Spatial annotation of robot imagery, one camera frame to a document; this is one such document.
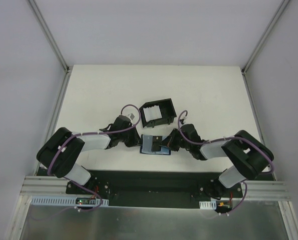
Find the white wall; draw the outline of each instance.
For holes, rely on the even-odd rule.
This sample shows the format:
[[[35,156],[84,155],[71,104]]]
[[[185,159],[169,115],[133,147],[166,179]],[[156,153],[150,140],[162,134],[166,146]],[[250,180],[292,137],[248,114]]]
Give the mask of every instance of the white wall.
[[[33,171],[63,77],[26,1],[0,1],[0,239]]]
[[[298,218],[298,0],[291,1],[247,81],[276,174],[288,182]]]
[[[37,0],[74,64],[243,67],[281,0]]]

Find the black open box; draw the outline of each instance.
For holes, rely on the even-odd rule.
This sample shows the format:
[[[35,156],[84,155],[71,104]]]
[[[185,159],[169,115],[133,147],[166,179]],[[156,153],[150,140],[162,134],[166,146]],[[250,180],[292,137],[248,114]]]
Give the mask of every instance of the black open box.
[[[162,118],[146,121],[143,109],[150,108],[153,106],[159,106]],[[142,126],[148,127],[148,128],[149,127],[154,128],[155,126],[162,125],[162,124],[171,124],[173,123],[174,118],[177,117],[172,100],[170,98],[158,100],[158,101],[146,102],[140,107],[140,113],[141,113]]]

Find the wire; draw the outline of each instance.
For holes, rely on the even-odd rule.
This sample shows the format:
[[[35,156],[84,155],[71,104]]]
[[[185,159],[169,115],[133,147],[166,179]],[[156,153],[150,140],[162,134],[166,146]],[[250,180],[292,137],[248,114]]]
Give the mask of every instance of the wire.
[[[216,200],[221,200],[221,197],[219,197],[219,196],[211,196],[208,192],[204,192],[208,197],[210,197],[210,198],[212,198],[212,199],[216,199]]]
[[[220,141],[225,141],[225,140],[240,140],[243,141],[247,144],[249,144],[251,147],[253,147],[257,152],[259,152],[269,163],[270,165],[270,171],[266,171],[266,172],[262,172],[261,174],[271,174],[274,171],[274,165],[271,161],[271,159],[260,149],[258,148],[255,144],[253,144],[252,142],[250,142],[249,140],[243,138],[243,137],[239,137],[239,136],[229,136],[229,137],[223,137],[223,138],[218,138],[218,139],[214,139],[214,140],[208,140],[208,141],[204,141],[204,142],[194,142],[191,141],[190,139],[188,139],[182,132],[181,127],[180,127],[180,119],[182,117],[182,115],[185,113],[185,116],[188,116],[188,111],[184,110],[179,118],[178,118],[178,128],[179,128],[179,132],[182,135],[182,137],[189,143],[194,144],[194,145],[205,145],[205,144],[210,144],[210,143],[215,143],[215,142],[220,142]]]
[[[123,130],[117,130],[117,131],[106,131],[106,132],[84,132],[84,133],[77,133],[77,134],[74,134],[72,136],[70,136],[63,144],[62,146],[59,148],[59,150],[57,151],[57,153],[54,155],[50,165],[49,165],[49,168],[48,168],[48,175],[49,176],[52,176],[52,167],[56,161],[56,159],[58,158],[58,156],[60,155],[61,151],[63,150],[63,148],[73,139],[73,138],[76,138],[76,137],[79,137],[79,136],[85,136],[85,135],[107,135],[107,134],[118,134],[118,133],[122,133],[122,132],[126,132],[130,129],[133,129],[136,127],[136,125],[140,122],[141,120],[141,113],[140,113],[140,110],[134,106],[133,104],[128,104],[128,105],[125,105],[122,109],[121,109],[121,114],[123,113],[123,110],[126,108],[126,107],[134,107],[137,111],[138,111],[138,114],[139,114],[139,119],[138,121],[133,124],[131,127],[128,127],[126,129],[123,129]]]
[[[244,195],[243,195],[241,201],[238,203],[238,205],[235,206],[230,212],[236,210],[236,209],[243,203],[243,201],[245,200],[245,197],[247,196],[248,185],[247,185],[247,183],[244,182],[244,181],[242,181],[241,183],[244,184],[244,186],[245,186]]]
[[[233,194],[230,192],[230,205],[232,205]]]
[[[27,232],[27,236],[26,236],[25,239],[29,239],[29,236],[30,236],[30,231],[31,231],[31,227],[30,227],[30,219],[32,219],[32,220],[34,220],[34,221],[37,221],[37,222],[41,222],[41,221],[45,221],[45,220],[50,220],[50,219],[54,218],[55,216],[57,216],[57,215],[59,215],[59,214],[65,212],[65,211],[67,211],[67,210],[69,210],[69,209],[75,209],[75,207],[74,207],[74,206],[66,207],[66,208],[64,208],[64,209],[62,209],[62,210],[60,210],[60,211],[58,211],[57,213],[55,213],[55,214],[53,214],[53,215],[51,215],[51,216],[45,217],[45,218],[35,218],[35,217],[32,215],[32,211],[33,211],[33,209],[30,207],[29,212],[28,212],[28,216],[29,216],[29,217],[28,217],[28,219],[26,220],[26,224],[27,224],[27,225],[26,225],[26,226],[27,226],[27,230],[26,230],[26,232]]]
[[[99,191],[99,187],[96,186],[96,187],[94,188],[94,191],[97,193],[97,192]]]
[[[118,133],[122,133],[122,132],[126,132],[130,129],[133,129],[136,127],[136,125],[140,122],[141,120],[141,113],[140,113],[140,110],[133,104],[128,104],[128,105],[125,105],[122,109],[121,109],[121,114],[123,113],[123,110],[126,108],[126,107],[134,107],[137,111],[138,111],[138,114],[139,114],[139,119],[138,121],[132,125],[131,127],[128,127],[126,129],[123,129],[123,130],[117,130],[117,131],[107,131],[107,132],[85,132],[85,133],[77,133],[77,134],[74,134],[72,136],[70,136],[63,144],[62,146],[59,148],[59,150],[57,151],[57,153],[54,155],[49,167],[48,167],[48,175],[49,176],[52,176],[52,167],[56,161],[56,159],[58,158],[58,156],[60,155],[62,149],[73,139],[73,138],[76,138],[76,137],[79,137],[79,136],[84,136],[84,135],[106,135],[106,134],[118,134]],[[91,209],[80,209],[81,212],[90,212],[90,211],[94,211],[96,209],[98,209],[102,204],[103,204],[103,199],[101,198],[101,196],[96,192],[96,191],[92,191],[92,190],[89,190],[87,189],[86,187],[78,184],[77,182],[75,181],[72,181],[70,180],[73,184],[75,184],[76,186],[78,186],[79,188],[87,191],[87,192],[90,192],[93,196],[96,196],[100,199],[100,204],[98,204],[97,206],[91,208]],[[44,221],[44,220],[47,220],[47,219],[50,219],[50,218],[53,218],[55,217],[56,215],[68,210],[68,209],[72,209],[74,207],[67,207],[59,212],[57,212],[56,214],[53,214],[52,216],[50,217],[47,217],[47,218],[43,218],[43,219],[37,219],[37,218],[34,218],[34,217],[31,217],[33,220],[36,220],[36,221]]]

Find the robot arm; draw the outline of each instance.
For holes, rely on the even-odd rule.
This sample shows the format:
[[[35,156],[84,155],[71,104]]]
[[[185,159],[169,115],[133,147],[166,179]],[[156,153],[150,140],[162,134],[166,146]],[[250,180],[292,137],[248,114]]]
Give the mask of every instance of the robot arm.
[[[37,160],[56,177],[65,177],[89,190],[94,190],[97,185],[96,177],[76,163],[79,154],[93,149],[110,149],[119,142],[123,142],[127,147],[140,146],[142,143],[139,134],[135,127],[131,128],[133,118],[132,114],[127,116],[119,115],[114,123],[109,124],[106,128],[100,129],[97,133],[91,132],[84,135],[75,135],[62,127],[40,149]],[[255,179],[268,166],[268,161],[261,153],[249,144],[238,140],[239,138],[248,140],[259,148],[267,158],[273,160],[271,151],[246,131],[239,131],[235,137],[201,144],[206,141],[200,138],[193,124],[184,124],[180,129],[183,135],[179,129],[175,128],[160,145],[172,151],[184,148],[198,160],[205,161],[217,157],[229,157],[233,163],[231,168],[225,170],[220,176],[212,180],[208,186],[204,187],[204,192],[212,198],[222,197],[228,192],[229,188],[245,179]],[[62,146],[68,138],[72,139],[63,148]],[[200,145],[190,143],[188,140],[200,143]]]
[[[184,124],[181,127],[184,136],[195,143],[205,143],[201,140],[193,124]],[[204,145],[197,145],[188,142],[175,128],[171,134],[161,142],[161,146],[167,147],[172,151],[178,151],[184,148],[189,151],[197,160],[209,160],[218,157],[229,157],[233,166],[225,170],[218,178],[214,179],[204,188],[204,191],[212,198],[220,198],[227,189],[244,181],[253,180],[268,166],[268,161],[256,149],[249,144],[238,140],[245,139],[259,148],[271,161],[273,161],[272,152],[256,140],[248,132],[241,130],[234,137],[228,140],[211,142]]]
[[[121,131],[133,125],[133,118],[133,114],[127,116],[119,115],[114,123],[99,130],[99,133],[102,134],[74,137],[56,158],[51,173],[58,178],[67,178],[88,189],[94,189],[94,183],[92,183],[94,178],[85,168],[76,163],[79,154],[94,149],[110,149],[115,147],[119,142],[124,142],[127,147],[139,146],[141,139],[135,127],[128,131]],[[69,131],[65,127],[59,128],[39,150],[37,160],[49,168],[60,147],[74,134],[76,133]]]

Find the white table surface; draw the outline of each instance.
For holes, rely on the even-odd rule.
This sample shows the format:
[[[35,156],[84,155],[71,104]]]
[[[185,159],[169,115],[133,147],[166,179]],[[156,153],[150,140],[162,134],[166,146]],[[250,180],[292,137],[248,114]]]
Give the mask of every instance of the white table surface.
[[[188,110],[202,139],[231,136],[246,130],[259,139],[240,68],[237,66],[75,65],[61,108],[57,129],[95,132],[113,123],[126,104],[172,98],[177,115]],[[136,110],[128,107],[124,114]],[[171,125],[142,128],[138,133],[169,135]],[[181,149],[171,155],[140,154],[123,143],[80,154],[77,163],[91,170],[221,172],[232,166],[227,157],[194,159]]]

